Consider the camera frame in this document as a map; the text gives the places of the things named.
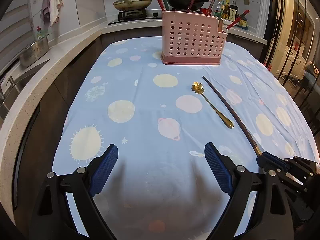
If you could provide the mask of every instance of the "basket base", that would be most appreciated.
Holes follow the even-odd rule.
[[[161,60],[166,65],[220,65],[220,58],[168,57],[163,53]]]

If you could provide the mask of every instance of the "flower-shaped spoon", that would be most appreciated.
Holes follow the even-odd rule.
[[[233,128],[233,123],[227,118],[225,117],[218,109],[216,109],[211,103],[210,101],[204,96],[203,92],[203,85],[201,83],[198,82],[194,82],[191,88],[194,92],[196,92],[197,94],[200,94],[204,97],[204,99],[209,103],[209,105],[214,109],[214,111],[216,111],[216,113],[218,114],[218,116],[221,118],[221,120],[225,123],[225,125],[228,128]]]

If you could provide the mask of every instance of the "silver bolt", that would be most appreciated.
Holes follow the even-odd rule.
[[[237,171],[244,172],[245,171],[245,167],[240,165],[240,166],[237,167]]]
[[[272,176],[272,177],[276,175],[276,172],[273,171],[273,170],[270,170],[268,173],[269,173],[269,175]]]
[[[52,177],[54,176],[54,172],[50,171],[48,174],[47,174],[47,177],[49,179],[51,179]]]
[[[80,168],[78,168],[78,169],[77,169],[77,172],[78,172],[79,174],[84,173],[84,172],[85,172],[85,167],[80,167]]]

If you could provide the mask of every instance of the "perforated basket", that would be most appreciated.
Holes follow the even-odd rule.
[[[213,16],[162,12],[162,55],[167,65],[219,65],[227,33]]]

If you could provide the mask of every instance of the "table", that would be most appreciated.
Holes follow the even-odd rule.
[[[254,150],[203,75],[261,150],[319,162],[300,110],[248,51],[226,42],[216,66],[164,65],[160,54],[161,37],[118,41],[101,53],[70,107],[53,162],[53,171],[68,174],[109,144],[118,147],[118,161],[94,197],[117,239],[206,239],[229,200],[204,158],[208,142],[236,165],[258,172]],[[206,97],[234,123],[232,130],[191,91],[194,81],[203,83]],[[245,230],[254,200],[251,192],[236,234]],[[68,202],[86,234],[69,193]]]

